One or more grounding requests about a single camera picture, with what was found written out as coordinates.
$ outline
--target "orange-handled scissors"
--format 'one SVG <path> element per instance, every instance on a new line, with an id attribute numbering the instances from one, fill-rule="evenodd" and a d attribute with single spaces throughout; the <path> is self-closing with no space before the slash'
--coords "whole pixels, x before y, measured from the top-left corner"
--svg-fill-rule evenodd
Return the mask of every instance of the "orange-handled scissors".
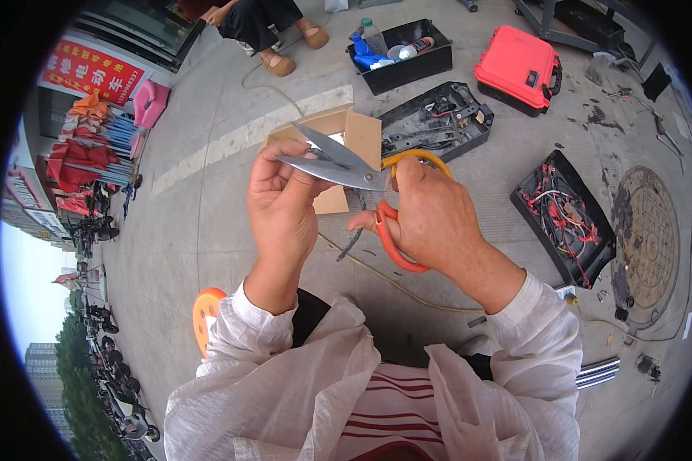
<path id="1" fill-rule="evenodd" d="M 371 190 L 384 194 L 389 188 L 390 180 L 396 177 L 397 162 L 405 156 L 415 156 L 430 161 L 439 170 L 448 175 L 449 178 L 453 179 L 451 171 L 446 164 L 437 156 L 424 149 L 411 149 L 383 159 L 381 171 L 375 171 L 361 157 L 351 152 L 351 149 L 346 148 L 343 144 L 338 143 L 325 134 L 301 124 L 292 123 L 292 125 L 317 146 L 316 149 L 311 149 L 311 152 L 318 156 L 318 159 L 304 159 L 303 157 L 293 156 L 277 156 L 277 159 L 316 178 L 353 189 Z M 390 207 L 387 201 L 382 198 L 374 213 L 374 220 L 384 250 L 397 265 L 406 271 L 428 271 L 428 268 L 424 265 L 413 263 L 400 253 L 392 235 L 389 233 L 387 221 L 385 220 L 386 217 L 397 220 L 398 211 Z"/>

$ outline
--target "scissor blade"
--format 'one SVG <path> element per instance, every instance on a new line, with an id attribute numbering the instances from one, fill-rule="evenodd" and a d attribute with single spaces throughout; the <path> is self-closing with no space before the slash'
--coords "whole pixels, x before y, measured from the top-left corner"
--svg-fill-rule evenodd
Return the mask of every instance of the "scissor blade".
<path id="1" fill-rule="evenodd" d="M 367 171 L 361 170 L 358 167 L 344 169 L 343 167 L 331 163 L 330 161 L 317 159 L 304 159 L 303 157 L 293 156 L 276 156 L 279 161 L 282 161 L 292 167 L 304 171 L 311 176 L 330 181 L 341 186 L 352 187 L 353 189 L 373 190 L 383 192 L 387 189 L 387 181 L 383 181 L 382 173 L 373 172 L 370 168 Z M 365 175 L 371 174 L 372 180 L 367 182 Z"/>
<path id="2" fill-rule="evenodd" d="M 351 149 L 347 148 L 338 141 L 329 138 L 325 134 L 315 131 L 313 128 L 308 128 L 304 124 L 292 123 L 292 126 L 297 128 L 297 130 L 304 134 L 310 141 L 315 143 L 318 148 L 325 152 L 335 163 L 353 165 L 359 168 L 368 168 L 372 170 L 369 163 L 364 161 L 360 156 L 351 152 Z"/>

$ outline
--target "sky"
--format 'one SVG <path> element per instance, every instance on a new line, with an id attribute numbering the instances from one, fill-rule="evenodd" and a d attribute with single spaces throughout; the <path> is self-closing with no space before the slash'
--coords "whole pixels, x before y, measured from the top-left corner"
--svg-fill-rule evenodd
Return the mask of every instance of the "sky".
<path id="1" fill-rule="evenodd" d="M 32 342 L 56 342 L 69 290 L 52 283 L 74 254 L 0 222 L 0 284 L 9 328 L 20 360 Z"/>

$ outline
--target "manhole cover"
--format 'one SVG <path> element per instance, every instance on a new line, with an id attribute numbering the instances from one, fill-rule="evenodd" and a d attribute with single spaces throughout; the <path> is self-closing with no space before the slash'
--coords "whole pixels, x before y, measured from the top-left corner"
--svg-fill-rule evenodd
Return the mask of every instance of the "manhole cover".
<path id="1" fill-rule="evenodd" d="M 612 262 L 615 303 L 626 306 L 632 331 L 653 325 L 672 298 L 679 272 L 679 224 L 672 197 L 656 173 L 629 170 L 612 206 L 618 255 Z"/>

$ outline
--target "red plastic case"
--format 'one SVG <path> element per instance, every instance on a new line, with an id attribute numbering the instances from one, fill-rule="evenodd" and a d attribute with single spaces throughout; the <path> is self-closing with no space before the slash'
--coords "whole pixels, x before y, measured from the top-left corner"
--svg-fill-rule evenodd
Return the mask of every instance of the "red plastic case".
<path id="1" fill-rule="evenodd" d="M 562 63 L 549 43 L 504 25 L 489 39 L 474 76 L 483 94 L 538 116 L 546 113 L 551 97 L 561 90 Z"/>

